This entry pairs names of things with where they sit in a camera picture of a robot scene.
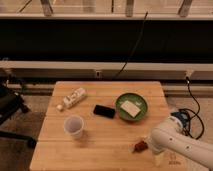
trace wooden table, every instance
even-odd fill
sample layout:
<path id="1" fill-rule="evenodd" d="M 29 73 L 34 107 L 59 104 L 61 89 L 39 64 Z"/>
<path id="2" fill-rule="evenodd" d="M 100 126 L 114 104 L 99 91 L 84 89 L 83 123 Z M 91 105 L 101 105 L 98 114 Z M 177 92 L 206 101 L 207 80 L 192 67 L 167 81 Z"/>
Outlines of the wooden table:
<path id="1" fill-rule="evenodd" d="M 59 112 L 56 106 L 64 96 L 83 87 L 88 97 L 73 108 Z M 148 104 L 146 116 L 128 123 L 116 114 L 114 119 L 93 114 L 96 104 L 115 107 L 123 93 L 134 92 Z M 65 134 L 66 117 L 78 114 L 85 121 L 83 137 L 76 141 Z M 163 163 L 156 167 L 150 150 L 132 153 L 133 146 L 169 116 L 159 82 L 57 82 L 47 109 L 31 171 L 184 171 L 185 158 L 167 150 Z"/>

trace black wall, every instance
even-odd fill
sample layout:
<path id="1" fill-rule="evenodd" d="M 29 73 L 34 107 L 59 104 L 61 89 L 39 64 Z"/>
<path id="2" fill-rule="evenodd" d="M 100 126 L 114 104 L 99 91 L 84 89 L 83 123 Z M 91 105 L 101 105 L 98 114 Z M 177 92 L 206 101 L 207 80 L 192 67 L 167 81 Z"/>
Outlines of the black wall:
<path id="1" fill-rule="evenodd" d="M 143 21 L 0 20 L 0 58 L 126 61 Z M 145 22 L 130 62 L 213 63 L 213 21 Z"/>

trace white paper cup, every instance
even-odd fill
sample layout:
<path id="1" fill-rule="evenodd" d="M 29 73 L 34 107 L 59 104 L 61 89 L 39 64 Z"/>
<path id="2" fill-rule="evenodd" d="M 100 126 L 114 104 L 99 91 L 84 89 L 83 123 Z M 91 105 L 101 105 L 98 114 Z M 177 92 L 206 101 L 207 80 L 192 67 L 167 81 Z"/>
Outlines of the white paper cup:
<path id="1" fill-rule="evenodd" d="M 83 134 L 84 120 L 78 115 L 72 115 L 64 121 L 64 131 L 73 139 L 81 138 Z"/>

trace smartphone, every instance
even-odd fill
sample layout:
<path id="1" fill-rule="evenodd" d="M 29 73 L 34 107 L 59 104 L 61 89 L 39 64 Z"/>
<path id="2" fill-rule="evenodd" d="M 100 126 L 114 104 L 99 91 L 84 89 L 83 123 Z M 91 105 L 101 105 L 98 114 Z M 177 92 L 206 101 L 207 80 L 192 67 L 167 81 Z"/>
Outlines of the smartphone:
<path id="1" fill-rule="evenodd" d="M 106 106 L 96 105 L 93 113 L 96 115 L 113 118 L 115 115 L 115 109 L 112 109 Z"/>

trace cable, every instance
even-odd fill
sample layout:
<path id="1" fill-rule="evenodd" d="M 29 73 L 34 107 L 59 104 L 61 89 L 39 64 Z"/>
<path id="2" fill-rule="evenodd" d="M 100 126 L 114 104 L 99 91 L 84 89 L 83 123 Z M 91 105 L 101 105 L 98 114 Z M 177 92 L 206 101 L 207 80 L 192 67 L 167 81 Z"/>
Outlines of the cable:
<path id="1" fill-rule="evenodd" d="M 31 2 L 32 0 L 28 0 L 18 12 L 22 12 Z"/>
<path id="2" fill-rule="evenodd" d="M 185 121 L 188 123 L 187 127 L 184 128 L 185 135 L 190 136 L 191 138 L 194 138 L 194 139 L 198 140 L 204 134 L 205 126 L 204 126 L 204 123 L 203 123 L 202 119 L 198 115 L 199 112 L 200 112 L 200 104 L 199 104 L 199 102 L 193 96 L 193 94 L 191 92 L 191 89 L 190 89 L 190 80 L 189 80 L 188 77 L 186 78 L 186 82 L 187 82 L 188 92 L 189 92 L 190 96 L 193 98 L 193 100 L 196 102 L 196 104 L 198 106 L 198 109 L 197 109 L 197 112 L 195 112 L 195 111 L 193 111 L 192 109 L 189 109 L 189 108 L 182 108 L 182 109 L 179 109 L 179 111 L 182 114 L 182 116 L 185 118 Z M 191 135 L 191 121 L 195 117 L 199 120 L 199 122 L 201 124 L 201 132 L 200 132 L 200 134 L 197 137 L 194 137 L 194 136 Z"/>
<path id="3" fill-rule="evenodd" d="M 142 23 L 142 27 L 141 27 L 141 30 L 140 30 L 140 33 L 139 33 L 139 36 L 135 42 L 135 45 L 134 47 L 132 48 L 132 51 L 129 55 L 129 57 L 127 58 L 125 64 L 123 65 L 123 67 L 120 69 L 120 71 L 118 71 L 117 74 L 115 74 L 115 76 L 112 78 L 113 80 L 116 79 L 124 70 L 124 68 L 126 67 L 126 65 L 128 64 L 128 62 L 131 60 L 131 58 L 133 57 L 133 55 L 135 54 L 135 51 L 141 41 L 141 39 L 143 38 L 143 34 L 144 34 L 144 26 L 145 26 L 145 22 L 146 22 L 146 19 L 147 19 L 147 16 L 148 16 L 148 12 L 146 12 L 145 16 L 144 16 L 144 19 L 143 19 L 143 23 Z"/>

